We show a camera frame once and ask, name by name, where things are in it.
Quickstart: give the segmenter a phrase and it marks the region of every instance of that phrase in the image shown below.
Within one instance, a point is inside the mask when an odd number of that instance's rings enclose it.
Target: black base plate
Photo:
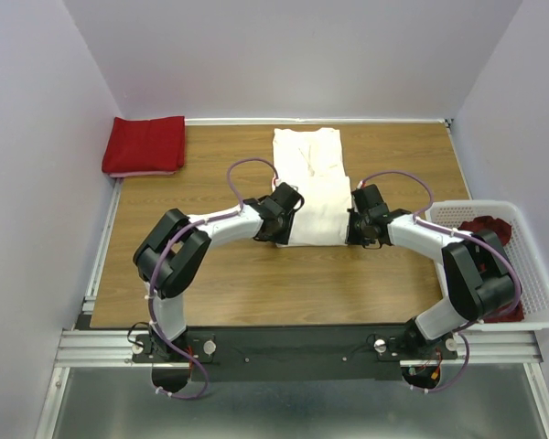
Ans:
[[[398,338],[404,325],[347,325],[299,327],[190,327],[178,338],[183,348],[190,347],[211,376],[212,381],[286,381],[286,380],[400,380],[399,361],[427,360],[435,349],[443,359],[456,359],[456,352],[445,347],[445,340],[425,351],[406,352]],[[377,352],[377,339],[386,342],[386,351]],[[145,344],[142,354],[134,355],[136,363],[182,362],[178,354],[165,346],[156,346],[156,337],[138,336]],[[203,346],[212,340],[216,349],[206,354]],[[157,374],[165,376],[170,370]],[[186,379],[189,371],[177,372]],[[196,369],[194,381],[203,380]]]

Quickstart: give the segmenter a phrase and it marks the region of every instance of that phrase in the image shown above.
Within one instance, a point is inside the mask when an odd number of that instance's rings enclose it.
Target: white plastic basket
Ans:
[[[459,227],[463,221],[491,215],[512,226],[510,242],[504,250],[522,284],[524,320],[515,323],[476,324],[472,329],[482,331],[524,331],[549,327],[549,276],[543,267],[539,250],[534,243],[521,212],[505,201],[460,200],[435,203],[426,213],[427,219],[445,227]],[[436,263],[437,277],[444,296],[447,295],[443,265]]]

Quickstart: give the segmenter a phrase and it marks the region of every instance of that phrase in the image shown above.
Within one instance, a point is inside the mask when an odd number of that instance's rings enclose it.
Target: wooden table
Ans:
[[[424,179],[436,200],[468,197],[443,124],[334,127],[341,130],[353,187],[372,172],[404,169]],[[168,209],[194,214],[234,206],[227,167],[249,156],[272,160],[274,128],[190,126],[183,169],[171,177],[124,181],[91,327],[129,327],[149,319],[145,288],[132,263],[136,248]],[[271,176],[267,166],[256,163],[234,171],[248,198],[269,194]],[[391,209],[414,210],[427,201],[424,190],[406,177],[383,176],[375,183]],[[190,325],[290,325],[403,322],[436,303],[441,293],[433,263],[406,249],[277,249],[248,240],[208,252],[185,297]]]

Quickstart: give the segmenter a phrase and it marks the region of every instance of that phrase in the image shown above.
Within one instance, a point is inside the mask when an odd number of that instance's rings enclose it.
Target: metal bolt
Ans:
[[[446,348],[451,352],[456,352],[458,350],[458,343],[453,338],[448,338],[446,340]]]
[[[208,340],[203,344],[203,351],[207,355],[211,355],[216,351],[216,344],[213,342],[213,340]]]
[[[379,338],[374,342],[374,349],[379,354],[386,352],[386,342],[382,338]]]
[[[138,355],[142,354],[145,349],[140,345],[132,345],[131,350],[133,354]]]

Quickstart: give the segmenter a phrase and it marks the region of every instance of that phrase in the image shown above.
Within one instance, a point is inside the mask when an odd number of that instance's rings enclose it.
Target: folded white shirt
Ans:
[[[273,155],[278,181],[296,187],[305,199],[293,220],[288,245],[345,245],[351,194],[339,130],[275,129]]]

